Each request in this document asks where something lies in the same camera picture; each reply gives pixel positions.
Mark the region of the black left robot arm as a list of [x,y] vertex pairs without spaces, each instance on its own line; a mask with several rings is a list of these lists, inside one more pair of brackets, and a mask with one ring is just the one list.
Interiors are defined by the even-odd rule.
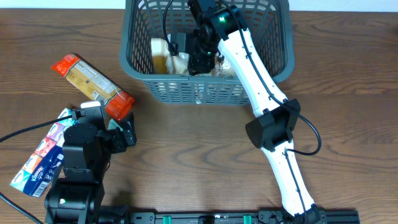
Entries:
[[128,206],[103,206],[103,179],[112,154],[137,142],[134,115],[128,113],[113,129],[104,123],[98,101],[72,110],[76,123],[63,134],[64,177],[55,176],[45,197],[46,223],[129,223]]

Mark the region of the beige snack pouch dark window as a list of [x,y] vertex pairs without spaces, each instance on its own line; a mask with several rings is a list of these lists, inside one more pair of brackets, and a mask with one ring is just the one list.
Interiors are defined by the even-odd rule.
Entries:
[[154,71],[157,74],[187,75],[189,54],[179,53],[171,56],[164,39],[151,39],[151,53]]

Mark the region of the teal wet wipes pack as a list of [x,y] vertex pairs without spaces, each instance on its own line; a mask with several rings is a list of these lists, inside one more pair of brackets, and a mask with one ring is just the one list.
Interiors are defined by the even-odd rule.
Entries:
[[108,123],[108,130],[111,130],[111,129],[119,129],[120,131],[123,131],[123,128],[114,119],[110,119],[109,123]]

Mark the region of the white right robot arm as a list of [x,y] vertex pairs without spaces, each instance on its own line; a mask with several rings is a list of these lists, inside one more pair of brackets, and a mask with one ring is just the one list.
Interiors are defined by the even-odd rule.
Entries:
[[254,47],[251,33],[235,5],[222,1],[189,1],[187,6],[197,29],[184,40],[167,36],[171,55],[187,53],[191,75],[208,73],[215,55],[232,66],[248,95],[254,120],[245,125],[251,142],[266,155],[282,196],[282,206],[294,223],[316,223],[318,208],[310,196],[295,156],[293,131],[298,119],[316,128],[300,114],[296,99],[288,100],[277,87]]

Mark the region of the orange pasta packet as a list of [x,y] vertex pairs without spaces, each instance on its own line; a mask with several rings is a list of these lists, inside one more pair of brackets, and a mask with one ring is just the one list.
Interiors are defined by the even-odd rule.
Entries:
[[113,119],[120,121],[130,112],[134,98],[80,56],[67,54],[52,65],[52,70],[89,99],[100,101]]

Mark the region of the beige snack pouch cookie print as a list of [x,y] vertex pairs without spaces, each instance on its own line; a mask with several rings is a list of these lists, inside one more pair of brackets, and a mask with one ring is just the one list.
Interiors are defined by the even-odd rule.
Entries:
[[214,77],[234,77],[234,71],[230,62],[223,56],[215,57],[215,67],[211,70],[210,74]]

